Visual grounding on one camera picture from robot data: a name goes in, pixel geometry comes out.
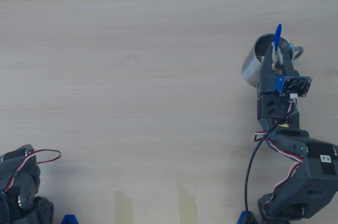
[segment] blue pen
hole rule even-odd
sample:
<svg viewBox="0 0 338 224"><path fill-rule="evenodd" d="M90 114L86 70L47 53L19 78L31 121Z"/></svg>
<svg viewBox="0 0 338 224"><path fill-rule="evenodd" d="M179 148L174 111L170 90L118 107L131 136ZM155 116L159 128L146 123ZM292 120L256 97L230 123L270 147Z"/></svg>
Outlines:
<svg viewBox="0 0 338 224"><path fill-rule="evenodd" d="M281 35L281 24L278 25L278 27L276 29L275 37L274 37L274 43L275 43L275 49L276 50L278 49L280 35Z"/></svg>

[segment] masking tape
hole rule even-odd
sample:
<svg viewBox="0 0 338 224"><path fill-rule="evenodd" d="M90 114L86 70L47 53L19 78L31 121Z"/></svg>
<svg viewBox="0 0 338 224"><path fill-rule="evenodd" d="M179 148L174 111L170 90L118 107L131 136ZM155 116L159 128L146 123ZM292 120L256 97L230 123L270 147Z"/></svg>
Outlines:
<svg viewBox="0 0 338 224"><path fill-rule="evenodd" d="M178 185L181 224L196 224L195 196L182 186Z"/></svg>
<svg viewBox="0 0 338 224"><path fill-rule="evenodd" d="M133 201L122 192L115 192L115 223L133 224Z"/></svg>

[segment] black cable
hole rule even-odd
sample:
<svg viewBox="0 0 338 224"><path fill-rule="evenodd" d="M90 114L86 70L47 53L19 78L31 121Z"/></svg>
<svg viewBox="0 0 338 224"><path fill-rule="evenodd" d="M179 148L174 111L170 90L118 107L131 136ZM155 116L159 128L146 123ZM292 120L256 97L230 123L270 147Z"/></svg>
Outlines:
<svg viewBox="0 0 338 224"><path fill-rule="evenodd" d="M6 211L7 211L7 223L11 224L11 212L10 212L10 207L7 203L6 197L5 195L3 195L2 192L0 192L0 197L2 198L2 200L4 201L5 205L6 205Z"/></svg>
<svg viewBox="0 0 338 224"><path fill-rule="evenodd" d="M276 127L287 117L289 116L296 108L297 106L295 105L292 110L287 113L283 118L281 118L276 124L274 124L269 130L268 132L264 135L264 137L260 140L260 142L257 144L255 150L252 153L250 162L249 162L249 166L248 166L248 171L247 171L247 175L245 177L245 186L244 186L244 202L245 202L245 212L247 215L247 220L249 221L249 224L251 224L251 219L249 216L249 210L248 210L248 180L249 180L249 174L250 174L250 170L251 170L251 165L252 162L254 160L254 157L256 155L256 152L258 150L258 148L261 146L261 144L263 143L263 141L268 137L268 135L274 130L276 129Z"/></svg>

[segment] stainless steel mug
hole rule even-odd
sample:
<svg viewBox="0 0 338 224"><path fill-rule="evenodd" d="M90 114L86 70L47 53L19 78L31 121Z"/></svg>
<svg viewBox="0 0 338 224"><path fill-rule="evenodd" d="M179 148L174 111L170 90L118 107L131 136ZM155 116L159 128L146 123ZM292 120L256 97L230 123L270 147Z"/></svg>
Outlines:
<svg viewBox="0 0 338 224"><path fill-rule="evenodd" d="M243 64L243 77L247 81L247 83L252 85L253 87L257 87L259 80L259 70L264 60L265 53L269 45L272 43L274 36L275 34L270 33L259 37L253 45L247 59ZM290 41L283 36L280 37L278 47L282 54L289 55L291 62L293 62L295 59L298 59L304 52L304 49L301 46L293 47L292 43L290 43ZM277 55L275 56L273 69L281 69Z"/></svg>

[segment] wooden table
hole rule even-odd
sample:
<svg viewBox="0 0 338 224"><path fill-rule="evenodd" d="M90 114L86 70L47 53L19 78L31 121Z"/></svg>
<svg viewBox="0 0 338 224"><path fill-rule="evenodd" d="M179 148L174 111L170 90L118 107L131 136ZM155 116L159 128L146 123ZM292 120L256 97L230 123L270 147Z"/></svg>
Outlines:
<svg viewBox="0 0 338 224"><path fill-rule="evenodd" d="M242 63L282 23L314 78L301 127L338 144L337 12L338 0L0 0L1 152L62 151L41 166L54 223L236 223L260 130ZM291 164L259 150L255 214ZM337 207L301 223L335 223Z"/></svg>

